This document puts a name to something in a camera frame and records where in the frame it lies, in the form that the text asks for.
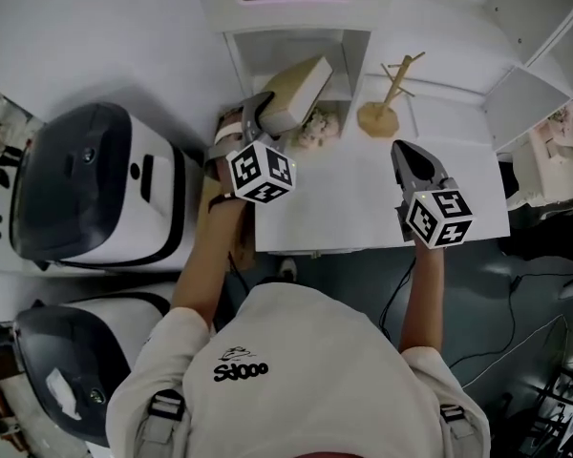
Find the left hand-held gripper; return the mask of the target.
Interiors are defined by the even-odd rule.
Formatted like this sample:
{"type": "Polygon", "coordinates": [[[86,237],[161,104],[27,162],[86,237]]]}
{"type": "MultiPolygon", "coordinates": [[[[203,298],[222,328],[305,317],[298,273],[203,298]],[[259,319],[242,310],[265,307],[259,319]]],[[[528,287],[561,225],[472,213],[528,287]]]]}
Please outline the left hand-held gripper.
{"type": "Polygon", "coordinates": [[[260,124],[260,115],[274,96],[272,91],[260,92],[241,103],[241,145],[226,155],[233,194],[257,204],[269,204],[296,186],[295,161],[276,149],[260,124]]]}

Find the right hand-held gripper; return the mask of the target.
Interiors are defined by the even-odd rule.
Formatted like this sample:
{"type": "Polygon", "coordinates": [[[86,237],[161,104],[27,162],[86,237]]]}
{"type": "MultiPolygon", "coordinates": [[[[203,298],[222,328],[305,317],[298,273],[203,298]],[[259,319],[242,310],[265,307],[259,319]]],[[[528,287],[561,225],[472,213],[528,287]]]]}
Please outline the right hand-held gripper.
{"type": "Polygon", "coordinates": [[[440,162],[429,160],[411,142],[394,141],[391,156],[402,191],[396,213],[403,239],[417,237],[429,249],[462,244],[474,214],[456,181],[440,162]]]}

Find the tan hardcover book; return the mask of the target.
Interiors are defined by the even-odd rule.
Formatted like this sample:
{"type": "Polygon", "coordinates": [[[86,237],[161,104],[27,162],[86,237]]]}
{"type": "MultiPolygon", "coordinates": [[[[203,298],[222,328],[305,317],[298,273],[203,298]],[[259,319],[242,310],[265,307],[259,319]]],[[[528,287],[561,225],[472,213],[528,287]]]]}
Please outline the tan hardcover book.
{"type": "Polygon", "coordinates": [[[262,88],[273,98],[260,115],[262,128],[279,135],[301,126],[333,74],[323,55],[317,55],[275,74],[262,88]]]}

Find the white shelf cubby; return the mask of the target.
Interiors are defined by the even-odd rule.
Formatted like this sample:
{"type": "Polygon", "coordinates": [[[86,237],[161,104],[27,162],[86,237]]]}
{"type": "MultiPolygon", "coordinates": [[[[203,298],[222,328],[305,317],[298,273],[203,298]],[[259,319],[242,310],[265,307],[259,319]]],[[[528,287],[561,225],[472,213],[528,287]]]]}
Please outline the white shelf cubby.
{"type": "Polygon", "coordinates": [[[320,105],[345,121],[357,93],[371,41],[370,31],[291,28],[223,35],[243,93],[259,92],[269,79],[302,61],[323,55],[333,73],[320,105]]]}

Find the person's right forearm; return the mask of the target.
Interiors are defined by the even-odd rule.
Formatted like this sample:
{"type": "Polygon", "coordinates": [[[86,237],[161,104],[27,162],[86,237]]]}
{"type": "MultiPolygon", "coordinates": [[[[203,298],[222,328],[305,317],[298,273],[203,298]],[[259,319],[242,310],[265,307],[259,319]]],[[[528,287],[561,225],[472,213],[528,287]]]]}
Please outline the person's right forearm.
{"type": "Polygon", "coordinates": [[[414,241],[415,264],[399,351],[430,347],[440,352],[443,343],[445,259],[442,249],[429,249],[414,241]]]}

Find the person's left forearm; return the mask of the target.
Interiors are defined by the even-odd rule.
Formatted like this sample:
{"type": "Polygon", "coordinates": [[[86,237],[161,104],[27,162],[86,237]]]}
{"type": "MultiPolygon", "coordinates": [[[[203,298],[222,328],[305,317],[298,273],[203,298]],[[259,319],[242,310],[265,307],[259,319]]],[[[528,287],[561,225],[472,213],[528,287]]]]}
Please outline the person's left forearm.
{"type": "Polygon", "coordinates": [[[246,202],[234,198],[214,205],[178,278],[171,306],[196,312],[212,326],[223,289],[225,267],[246,202]]]}

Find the white table top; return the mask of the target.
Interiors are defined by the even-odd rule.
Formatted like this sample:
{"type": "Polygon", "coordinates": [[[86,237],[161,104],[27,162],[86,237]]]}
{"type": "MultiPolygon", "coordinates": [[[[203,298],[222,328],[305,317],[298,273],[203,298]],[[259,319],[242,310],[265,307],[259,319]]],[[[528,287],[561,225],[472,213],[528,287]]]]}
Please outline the white table top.
{"type": "MultiPolygon", "coordinates": [[[[392,104],[398,137],[434,154],[462,190],[475,216],[468,240],[508,236],[509,221],[497,156],[486,117],[472,101],[459,101],[442,87],[416,90],[392,104]]],[[[392,143],[372,138],[356,113],[381,101],[389,81],[367,76],[354,97],[340,137],[318,149],[290,148],[296,188],[256,208],[259,252],[329,253],[404,245],[396,207],[402,201],[391,161],[392,143]]]]}

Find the small wooden branch stand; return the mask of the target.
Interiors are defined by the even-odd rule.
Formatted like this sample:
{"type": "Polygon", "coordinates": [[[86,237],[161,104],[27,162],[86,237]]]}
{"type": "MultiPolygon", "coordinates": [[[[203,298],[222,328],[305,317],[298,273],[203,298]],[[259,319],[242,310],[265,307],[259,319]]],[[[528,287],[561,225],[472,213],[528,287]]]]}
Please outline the small wooden branch stand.
{"type": "Polygon", "coordinates": [[[399,130],[397,112],[392,108],[393,101],[400,95],[414,97],[414,94],[402,87],[411,65],[423,57],[426,53],[420,52],[415,56],[406,54],[399,64],[385,65],[381,67],[391,81],[391,86],[382,102],[368,101],[357,110],[358,126],[370,137],[392,138],[399,130]]]}

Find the pale flower bouquet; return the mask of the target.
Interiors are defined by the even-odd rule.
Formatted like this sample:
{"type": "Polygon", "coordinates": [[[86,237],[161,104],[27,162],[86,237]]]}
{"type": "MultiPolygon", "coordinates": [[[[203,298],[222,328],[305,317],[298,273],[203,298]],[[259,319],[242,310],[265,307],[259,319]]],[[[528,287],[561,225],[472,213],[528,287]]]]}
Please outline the pale flower bouquet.
{"type": "Polygon", "coordinates": [[[300,149],[316,149],[327,146],[341,135],[338,114],[315,107],[304,124],[295,131],[291,145],[300,149]]]}

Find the white shelf hutch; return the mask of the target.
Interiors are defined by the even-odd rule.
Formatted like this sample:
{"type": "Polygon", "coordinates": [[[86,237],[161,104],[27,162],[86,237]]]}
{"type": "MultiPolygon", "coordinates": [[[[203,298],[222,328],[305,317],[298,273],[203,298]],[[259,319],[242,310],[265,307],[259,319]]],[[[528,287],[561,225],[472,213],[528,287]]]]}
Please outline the white shelf hutch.
{"type": "Polygon", "coordinates": [[[403,88],[442,87],[478,104],[496,151],[573,100],[573,0],[200,1],[222,37],[291,28],[370,31],[357,91],[371,75],[388,79],[390,88],[381,64],[425,52],[403,88]]]}

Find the white and black machine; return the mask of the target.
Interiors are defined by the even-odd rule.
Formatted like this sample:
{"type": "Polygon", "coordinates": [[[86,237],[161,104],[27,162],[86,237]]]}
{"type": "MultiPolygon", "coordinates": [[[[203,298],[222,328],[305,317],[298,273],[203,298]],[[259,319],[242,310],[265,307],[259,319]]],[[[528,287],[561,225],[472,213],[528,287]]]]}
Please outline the white and black machine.
{"type": "Polygon", "coordinates": [[[13,324],[16,351],[48,417],[86,443],[108,445],[108,403],[170,303],[145,291],[35,305],[13,324]]]}
{"type": "Polygon", "coordinates": [[[22,259],[106,271],[179,271],[195,239],[202,168],[123,107],[77,107],[26,147],[11,198],[22,259]]]}

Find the person's white printed shirt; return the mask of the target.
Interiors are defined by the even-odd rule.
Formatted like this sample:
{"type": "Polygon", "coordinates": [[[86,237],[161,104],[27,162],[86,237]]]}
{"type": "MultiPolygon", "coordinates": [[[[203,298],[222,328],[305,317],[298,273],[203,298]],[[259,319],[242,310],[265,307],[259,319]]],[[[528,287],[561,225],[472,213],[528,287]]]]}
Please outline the person's white printed shirt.
{"type": "Polygon", "coordinates": [[[193,310],[155,326],[108,406],[115,458],[490,458],[488,420],[439,352],[290,283],[251,290],[211,334],[193,310]]]}

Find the black metal stand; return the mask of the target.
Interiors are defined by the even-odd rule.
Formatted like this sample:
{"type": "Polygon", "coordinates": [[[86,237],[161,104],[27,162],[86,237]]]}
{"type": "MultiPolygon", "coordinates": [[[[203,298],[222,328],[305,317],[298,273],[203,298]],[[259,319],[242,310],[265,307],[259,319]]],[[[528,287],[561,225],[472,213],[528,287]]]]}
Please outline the black metal stand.
{"type": "Polygon", "coordinates": [[[527,410],[519,458],[573,458],[573,369],[560,367],[527,410]]]}

